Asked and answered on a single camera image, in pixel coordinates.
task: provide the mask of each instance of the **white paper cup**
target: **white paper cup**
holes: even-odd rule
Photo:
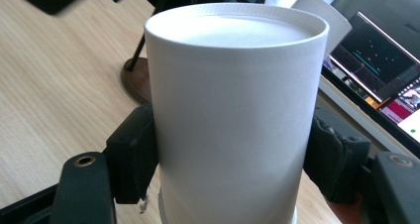
[[[146,22],[168,224],[291,223],[328,24],[221,3]]]

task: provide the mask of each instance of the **white cylindrical object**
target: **white cylindrical object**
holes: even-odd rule
[[[328,30],[308,13],[241,3],[147,21],[162,219],[292,221]]]

